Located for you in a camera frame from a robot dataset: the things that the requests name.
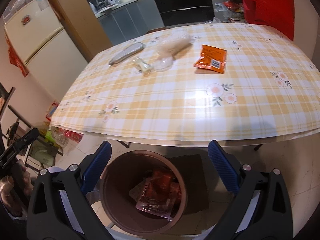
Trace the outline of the dark red snack bag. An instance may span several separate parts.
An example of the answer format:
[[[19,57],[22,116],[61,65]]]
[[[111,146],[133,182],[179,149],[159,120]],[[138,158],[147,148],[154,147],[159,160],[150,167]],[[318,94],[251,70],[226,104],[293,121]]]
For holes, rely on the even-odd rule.
[[[181,186],[166,168],[146,172],[146,177],[129,191],[135,208],[148,215],[171,221],[181,203]]]

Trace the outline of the plastic disposable fork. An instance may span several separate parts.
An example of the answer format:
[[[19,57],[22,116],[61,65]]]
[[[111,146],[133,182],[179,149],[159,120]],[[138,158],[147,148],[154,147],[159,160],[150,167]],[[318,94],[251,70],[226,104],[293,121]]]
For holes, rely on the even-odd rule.
[[[153,71],[153,66],[143,61],[140,57],[135,57],[132,62],[135,68],[143,75],[149,75]]]

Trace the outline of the brown round trash bin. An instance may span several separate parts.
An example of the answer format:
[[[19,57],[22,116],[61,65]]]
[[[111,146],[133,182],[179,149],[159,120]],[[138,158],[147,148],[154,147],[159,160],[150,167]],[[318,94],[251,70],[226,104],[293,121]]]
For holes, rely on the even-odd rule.
[[[187,206],[181,172],[166,157],[146,150],[124,153],[108,164],[100,195],[109,219],[136,236],[168,231]]]

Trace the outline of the grey kitchen base cabinets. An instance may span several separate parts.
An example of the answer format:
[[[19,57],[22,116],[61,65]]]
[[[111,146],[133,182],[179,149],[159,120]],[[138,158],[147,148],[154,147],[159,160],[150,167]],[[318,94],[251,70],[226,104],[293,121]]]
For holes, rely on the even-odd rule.
[[[155,0],[132,0],[107,9],[97,19],[113,46],[164,28]]]

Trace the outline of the chrome kitchen faucet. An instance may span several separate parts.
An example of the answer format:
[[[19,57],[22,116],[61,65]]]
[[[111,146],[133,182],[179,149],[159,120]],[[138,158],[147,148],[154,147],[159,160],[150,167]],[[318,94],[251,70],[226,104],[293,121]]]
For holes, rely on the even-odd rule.
[[[110,5],[109,0],[95,0],[98,9],[103,9]]]

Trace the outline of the red gift box on floor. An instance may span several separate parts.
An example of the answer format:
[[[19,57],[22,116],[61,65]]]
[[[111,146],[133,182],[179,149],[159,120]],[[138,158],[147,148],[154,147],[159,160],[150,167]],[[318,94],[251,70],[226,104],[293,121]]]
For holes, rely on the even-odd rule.
[[[83,134],[76,133],[76,132],[69,131],[69,130],[65,130],[64,131],[64,136],[66,138],[68,138],[69,140],[72,140],[74,142],[79,143],[81,141],[82,137],[83,137]]]

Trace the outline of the yellow plaid floral tablecloth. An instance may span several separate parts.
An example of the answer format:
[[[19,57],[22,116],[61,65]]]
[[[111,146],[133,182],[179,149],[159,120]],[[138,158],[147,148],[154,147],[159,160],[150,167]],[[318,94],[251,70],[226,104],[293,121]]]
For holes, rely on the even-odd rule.
[[[185,29],[191,45],[163,72],[143,75],[131,59],[110,66],[130,41],[97,54],[61,100],[51,124],[165,145],[319,131],[319,71],[281,32],[235,23]],[[227,50],[224,74],[194,67],[203,44]]]

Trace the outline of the red hanging decoration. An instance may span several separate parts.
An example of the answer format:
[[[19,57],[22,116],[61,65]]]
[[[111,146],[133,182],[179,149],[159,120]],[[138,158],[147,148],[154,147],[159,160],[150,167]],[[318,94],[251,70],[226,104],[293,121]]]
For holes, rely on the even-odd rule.
[[[21,61],[21,59],[18,57],[16,51],[14,50],[11,42],[9,41],[9,38],[7,36],[7,34],[4,34],[7,45],[8,45],[8,55],[9,55],[9,62],[13,65],[15,65],[20,72],[22,73],[22,75],[24,77],[27,77],[27,75],[29,74],[29,70],[27,69],[27,67],[24,65],[24,63]]]

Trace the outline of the orange sachet packet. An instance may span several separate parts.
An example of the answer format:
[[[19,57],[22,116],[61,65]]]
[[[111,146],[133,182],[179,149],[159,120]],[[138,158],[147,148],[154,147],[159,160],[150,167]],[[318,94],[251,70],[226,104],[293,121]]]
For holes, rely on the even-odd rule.
[[[227,50],[203,44],[200,58],[194,63],[194,67],[224,74],[226,60]]]

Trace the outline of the cream two-door refrigerator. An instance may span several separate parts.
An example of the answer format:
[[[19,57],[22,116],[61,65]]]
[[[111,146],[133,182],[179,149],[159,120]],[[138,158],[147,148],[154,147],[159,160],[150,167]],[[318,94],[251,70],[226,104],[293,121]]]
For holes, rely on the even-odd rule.
[[[4,22],[18,58],[41,87],[61,101],[87,65],[48,0],[32,0]]]

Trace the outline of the bubble wrap roll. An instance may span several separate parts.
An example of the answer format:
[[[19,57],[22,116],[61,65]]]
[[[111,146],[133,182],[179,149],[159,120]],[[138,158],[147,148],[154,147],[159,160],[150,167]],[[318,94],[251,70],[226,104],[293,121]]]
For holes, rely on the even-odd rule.
[[[161,38],[156,45],[156,51],[159,57],[171,57],[191,44],[191,35],[182,29],[173,30],[165,38]]]

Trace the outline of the grey mesh scrubbing pad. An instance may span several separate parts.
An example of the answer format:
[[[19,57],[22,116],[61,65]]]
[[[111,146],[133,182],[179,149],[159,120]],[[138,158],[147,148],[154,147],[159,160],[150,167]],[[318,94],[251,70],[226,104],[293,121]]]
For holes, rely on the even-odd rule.
[[[142,42],[134,43],[124,50],[122,50],[120,53],[118,53],[116,56],[114,56],[110,61],[109,65],[113,66],[115,64],[120,63],[121,61],[124,61],[128,57],[131,57],[132,55],[135,55],[136,53],[142,51],[145,48],[145,45]]]

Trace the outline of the black built-in oven stove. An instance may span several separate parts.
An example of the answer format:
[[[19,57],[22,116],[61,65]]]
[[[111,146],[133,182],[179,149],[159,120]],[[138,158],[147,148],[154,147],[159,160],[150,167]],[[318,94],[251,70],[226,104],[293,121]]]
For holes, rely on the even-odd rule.
[[[166,27],[212,21],[212,0],[154,0]]]

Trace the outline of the red hanging apron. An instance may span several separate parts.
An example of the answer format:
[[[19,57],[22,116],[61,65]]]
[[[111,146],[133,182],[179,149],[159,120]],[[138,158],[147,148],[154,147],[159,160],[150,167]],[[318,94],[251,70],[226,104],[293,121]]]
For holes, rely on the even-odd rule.
[[[294,38],[294,0],[243,0],[247,23],[267,25]]]

